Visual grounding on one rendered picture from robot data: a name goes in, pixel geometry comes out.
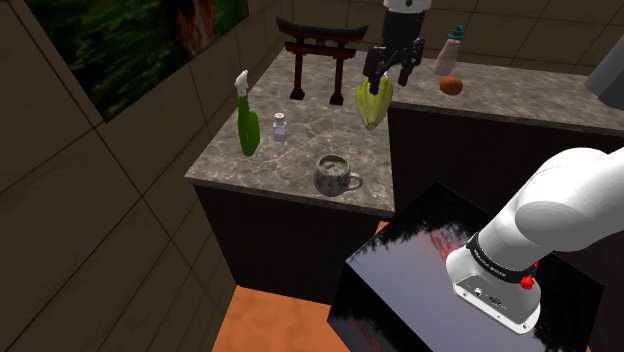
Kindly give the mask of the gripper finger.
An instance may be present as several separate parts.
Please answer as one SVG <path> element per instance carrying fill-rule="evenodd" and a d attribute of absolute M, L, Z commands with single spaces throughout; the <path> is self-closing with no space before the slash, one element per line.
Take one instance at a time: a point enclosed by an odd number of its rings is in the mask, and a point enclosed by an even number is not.
<path fill-rule="evenodd" d="M 386 54 L 386 47 L 375 46 L 368 50 L 363 75 L 367 77 L 371 94 L 378 94 L 381 77 L 390 67 L 390 63 L 391 58 Z"/>
<path fill-rule="evenodd" d="M 398 77 L 399 85 L 406 86 L 413 69 L 420 65 L 424 44 L 425 40 L 423 38 L 417 38 L 402 50 L 400 54 L 401 70 Z"/>

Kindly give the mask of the pink bottle with teal cap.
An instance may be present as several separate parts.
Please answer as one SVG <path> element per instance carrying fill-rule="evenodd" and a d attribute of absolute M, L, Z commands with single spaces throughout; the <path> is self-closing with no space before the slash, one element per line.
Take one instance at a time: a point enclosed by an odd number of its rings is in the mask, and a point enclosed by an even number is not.
<path fill-rule="evenodd" d="M 464 26 L 457 25 L 448 35 L 448 39 L 433 66 L 433 73 L 439 76 L 450 76 L 457 60 L 459 46 L 464 39 Z"/>

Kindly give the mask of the orange fruit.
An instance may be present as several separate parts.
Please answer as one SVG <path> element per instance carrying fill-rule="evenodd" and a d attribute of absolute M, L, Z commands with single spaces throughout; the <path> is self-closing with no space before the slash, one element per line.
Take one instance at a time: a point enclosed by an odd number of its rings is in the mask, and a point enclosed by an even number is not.
<path fill-rule="evenodd" d="M 439 82 L 440 90 L 450 96 L 459 95 L 463 90 L 463 82 L 453 76 L 447 76 Z"/>

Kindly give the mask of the red and black torii model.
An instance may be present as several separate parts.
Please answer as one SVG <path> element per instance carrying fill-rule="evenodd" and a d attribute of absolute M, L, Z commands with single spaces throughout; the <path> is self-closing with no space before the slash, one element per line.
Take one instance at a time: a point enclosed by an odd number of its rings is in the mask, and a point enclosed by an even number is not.
<path fill-rule="evenodd" d="M 327 56 L 336 61 L 334 92 L 330 97 L 331 105 L 343 104 L 342 77 L 344 61 L 354 58 L 356 50 L 347 48 L 350 42 L 360 41 L 369 26 L 359 28 L 326 28 L 296 24 L 276 17 L 279 31 L 294 38 L 294 42 L 286 42 L 285 49 L 295 55 L 294 86 L 290 94 L 292 100 L 303 100 L 305 92 L 302 88 L 303 57 L 307 54 Z"/>

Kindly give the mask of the grey speckled mug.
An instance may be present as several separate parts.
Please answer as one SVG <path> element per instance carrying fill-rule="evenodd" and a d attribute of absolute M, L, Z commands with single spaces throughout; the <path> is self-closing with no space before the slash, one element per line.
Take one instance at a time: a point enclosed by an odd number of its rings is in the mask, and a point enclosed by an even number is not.
<path fill-rule="evenodd" d="M 327 197 L 337 197 L 363 185 L 362 177 L 353 173 L 350 164 L 341 156 L 329 154 L 320 158 L 313 172 L 317 191 Z"/>

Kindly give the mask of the green bottle with white top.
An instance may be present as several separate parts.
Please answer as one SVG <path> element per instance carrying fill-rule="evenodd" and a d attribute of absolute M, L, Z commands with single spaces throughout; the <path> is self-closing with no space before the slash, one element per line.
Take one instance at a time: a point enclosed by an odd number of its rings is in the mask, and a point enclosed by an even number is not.
<path fill-rule="evenodd" d="M 245 156 L 254 155 L 260 143 L 258 116 L 251 110 L 248 102 L 248 71 L 243 70 L 236 78 L 234 86 L 238 94 L 237 126 L 242 152 Z"/>

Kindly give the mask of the dark kitchen counter cabinet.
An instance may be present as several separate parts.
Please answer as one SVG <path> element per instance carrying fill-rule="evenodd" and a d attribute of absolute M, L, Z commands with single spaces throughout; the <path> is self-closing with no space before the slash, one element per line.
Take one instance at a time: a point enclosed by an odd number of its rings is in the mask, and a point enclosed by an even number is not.
<path fill-rule="evenodd" d="M 334 67 L 304 59 L 305 97 L 292 100 L 295 56 L 281 51 L 248 76 L 261 141 L 253 156 L 239 144 L 230 116 L 187 171 L 235 282 L 242 287 L 327 303 L 341 262 L 375 225 L 440 181 L 478 205 L 501 205 L 529 169 L 574 145 L 624 145 L 624 111 L 611 108 L 580 75 L 458 63 L 463 91 L 439 88 L 424 59 L 393 98 L 410 108 L 369 131 L 355 102 L 364 57 L 345 65 L 341 106 L 328 101 Z M 275 142 L 283 113 L 287 138 Z M 337 197 L 313 183 L 317 161 L 343 157 L 363 185 Z"/>

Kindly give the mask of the green and orange wall picture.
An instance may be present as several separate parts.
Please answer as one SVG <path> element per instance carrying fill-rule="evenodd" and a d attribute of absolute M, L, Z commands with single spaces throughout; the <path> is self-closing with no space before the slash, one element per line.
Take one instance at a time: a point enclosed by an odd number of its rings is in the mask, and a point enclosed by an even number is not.
<path fill-rule="evenodd" d="M 249 15 L 248 0 L 25 0 L 104 121 Z"/>

